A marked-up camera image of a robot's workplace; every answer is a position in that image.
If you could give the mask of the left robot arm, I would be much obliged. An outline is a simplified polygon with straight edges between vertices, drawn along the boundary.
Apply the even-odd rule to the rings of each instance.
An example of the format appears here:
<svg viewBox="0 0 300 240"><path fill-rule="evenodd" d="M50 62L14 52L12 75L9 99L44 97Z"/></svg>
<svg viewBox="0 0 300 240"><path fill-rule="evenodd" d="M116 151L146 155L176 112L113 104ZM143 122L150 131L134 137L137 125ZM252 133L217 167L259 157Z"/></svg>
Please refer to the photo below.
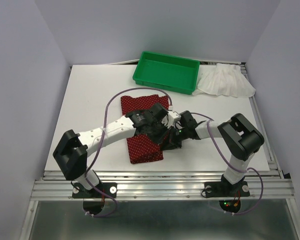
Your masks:
<svg viewBox="0 0 300 240"><path fill-rule="evenodd" d="M88 167L89 156L110 144L138 135L160 144L173 123L173 111L155 103L149 109L131 111L106 126L79 133L72 129L66 131L52 156L68 181L77 181L85 193L96 197L101 193L101 184Z"/></svg>

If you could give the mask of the red polka dot skirt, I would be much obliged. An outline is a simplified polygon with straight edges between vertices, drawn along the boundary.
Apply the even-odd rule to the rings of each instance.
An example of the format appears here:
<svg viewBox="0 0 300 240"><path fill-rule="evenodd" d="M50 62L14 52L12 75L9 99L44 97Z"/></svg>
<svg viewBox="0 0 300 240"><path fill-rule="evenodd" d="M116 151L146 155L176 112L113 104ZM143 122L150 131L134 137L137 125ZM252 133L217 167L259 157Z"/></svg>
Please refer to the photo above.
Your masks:
<svg viewBox="0 0 300 240"><path fill-rule="evenodd" d="M120 98L123 115L136 110L150 109L156 103L160 103L167 109L169 107L169 98L157 94L140 97L124 95ZM128 138L126 143L131 164L156 162L164 159L160 146L153 143L146 135L133 136Z"/></svg>

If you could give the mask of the white skirt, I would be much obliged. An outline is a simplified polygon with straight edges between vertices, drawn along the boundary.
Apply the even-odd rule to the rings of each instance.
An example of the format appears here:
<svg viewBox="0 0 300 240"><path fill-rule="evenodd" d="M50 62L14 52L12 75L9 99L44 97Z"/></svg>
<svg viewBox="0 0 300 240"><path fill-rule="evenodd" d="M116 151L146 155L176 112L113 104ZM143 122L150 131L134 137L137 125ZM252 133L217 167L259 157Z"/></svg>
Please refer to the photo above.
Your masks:
<svg viewBox="0 0 300 240"><path fill-rule="evenodd" d="M241 68L234 64L217 63L202 71L193 96L208 94L235 98L250 98L256 89L242 74Z"/></svg>

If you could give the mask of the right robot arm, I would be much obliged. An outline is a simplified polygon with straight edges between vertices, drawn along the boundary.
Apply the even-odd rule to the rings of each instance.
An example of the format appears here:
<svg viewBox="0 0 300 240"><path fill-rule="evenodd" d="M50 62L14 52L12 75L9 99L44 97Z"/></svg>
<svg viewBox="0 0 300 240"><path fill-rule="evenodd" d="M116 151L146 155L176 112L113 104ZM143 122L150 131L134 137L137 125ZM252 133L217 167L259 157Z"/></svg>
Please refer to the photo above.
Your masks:
<svg viewBox="0 0 300 240"><path fill-rule="evenodd" d="M232 195L238 190L238 183L244 179L248 165L261 146L265 143L263 135L241 113L237 113L230 120L218 123L212 118L197 122L193 117L195 113L184 111L178 121L180 128L170 129L167 138L161 144L162 151L180 149L182 142L187 139L203 140L210 138L227 164L222 181L221 192ZM216 138L222 138L227 145L231 157L227 160L217 145Z"/></svg>

